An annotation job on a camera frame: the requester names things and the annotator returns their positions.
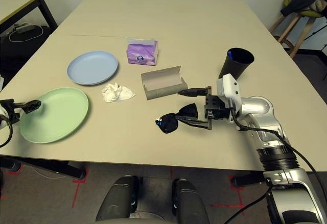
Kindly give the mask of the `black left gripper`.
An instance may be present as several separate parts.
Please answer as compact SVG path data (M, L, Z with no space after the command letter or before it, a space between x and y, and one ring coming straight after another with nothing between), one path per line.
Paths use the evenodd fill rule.
M21 108L25 113L31 113L41 106L41 101L32 100L26 103L15 103L14 99L1 100L1 115L4 115L12 124L19 122L20 114L15 109Z

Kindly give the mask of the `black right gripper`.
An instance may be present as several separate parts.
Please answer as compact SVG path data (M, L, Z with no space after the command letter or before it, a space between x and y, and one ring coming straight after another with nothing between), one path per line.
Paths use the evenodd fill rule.
M212 87L208 86L206 88L190 88L179 91L177 94L197 97L205 96L205 118L207 121L198 120L196 117L189 116L176 116L176 119L180 122L197 128L212 129L212 121L219 119L227 119L230 115L230 109L225 106L225 103L220 100L217 95L212 95Z

